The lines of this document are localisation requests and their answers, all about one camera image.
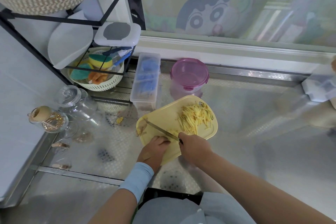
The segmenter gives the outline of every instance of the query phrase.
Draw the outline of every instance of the julienned vegetable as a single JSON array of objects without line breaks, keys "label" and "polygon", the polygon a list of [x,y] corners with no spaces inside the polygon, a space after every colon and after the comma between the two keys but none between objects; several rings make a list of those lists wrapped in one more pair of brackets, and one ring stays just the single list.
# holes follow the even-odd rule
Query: julienned vegetable
[{"label": "julienned vegetable", "polygon": [[201,102],[201,104],[183,106],[178,122],[182,131],[190,135],[197,135],[197,127],[204,123],[207,128],[211,128],[212,119],[209,106]]}]

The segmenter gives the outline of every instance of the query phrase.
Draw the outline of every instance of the cutting board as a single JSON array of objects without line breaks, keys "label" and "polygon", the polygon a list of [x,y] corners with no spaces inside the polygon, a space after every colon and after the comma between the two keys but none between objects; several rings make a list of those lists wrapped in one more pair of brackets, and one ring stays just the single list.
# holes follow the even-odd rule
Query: cutting board
[{"label": "cutting board", "polygon": [[[147,118],[148,121],[163,128],[166,131],[177,130],[180,132],[181,127],[179,125],[177,118],[182,113],[182,107],[186,105],[198,104],[199,102],[205,103],[202,99],[193,95],[188,95],[183,98],[180,98],[175,102],[172,102],[164,107],[161,107],[160,109],[157,109],[149,114],[146,114],[145,116],[142,116],[137,121],[136,128],[139,127],[139,123],[141,122],[141,120]],[[218,130],[218,123],[216,116],[212,110],[211,112],[213,116],[212,127],[207,128],[205,124],[201,124],[198,126],[198,135],[205,139],[213,137]],[[154,136],[165,136],[165,135],[160,131],[156,130],[155,128],[151,127],[150,125],[147,125],[143,130],[142,135],[139,135],[143,145],[148,144]],[[179,155],[181,155],[179,143],[171,138],[169,138],[169,140],[171,141],[171,143],[163,156],[161,165],[164,165],[172,161]]]}]

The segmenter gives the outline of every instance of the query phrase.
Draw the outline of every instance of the knife blade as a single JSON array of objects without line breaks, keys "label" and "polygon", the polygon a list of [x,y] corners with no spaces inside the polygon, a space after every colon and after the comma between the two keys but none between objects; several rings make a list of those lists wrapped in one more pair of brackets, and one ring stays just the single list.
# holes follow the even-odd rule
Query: knife blade
[{"label": "knife blade", "polygon": [[168,131],[165,131],[163,128],[160,128],[158,126],[156,126],[155,124],[151,123],[150,121],[148,120],[145,120],[147,122],[147,124],[149,124],[151,127],[157,129],[158,131],[164,133],[166,136],[169,136],[171,137],[172,139],[180,142],[181,144],[183,144],[182,140],[180,138],[178,138],[177,136],[174,136],[172,133],[169,133]]}]

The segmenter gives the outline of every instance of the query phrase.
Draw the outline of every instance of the cartoon character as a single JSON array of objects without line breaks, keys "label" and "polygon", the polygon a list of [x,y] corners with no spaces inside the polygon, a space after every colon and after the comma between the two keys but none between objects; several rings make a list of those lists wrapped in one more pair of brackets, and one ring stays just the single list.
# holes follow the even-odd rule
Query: cartoon character
[{"label": "cartoon character", "polygon": [[176,32],[225,36],[238,21],[238,11],[230,0],[188,0],[176,19]]}]

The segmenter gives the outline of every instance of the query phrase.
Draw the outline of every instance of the sponge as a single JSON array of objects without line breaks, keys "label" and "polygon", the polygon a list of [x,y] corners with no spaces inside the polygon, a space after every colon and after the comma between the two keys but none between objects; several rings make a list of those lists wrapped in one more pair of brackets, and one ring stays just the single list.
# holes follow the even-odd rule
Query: sponge
[{"label": "sponge", "polygon": [[[91,65],[90,63],[81,63],[78,65],[78,67],[93,69],[93,65]],[[70,78],[73,80],[85,80],[88,78],[89,73],[90,71],[73,69],[70,74]]]},{"label": "sponge", "polygon": [[104,56],[100,54],[89,54],[89,62],[95,67],[109,68],[112,66],[112,58],[110,56]]}]

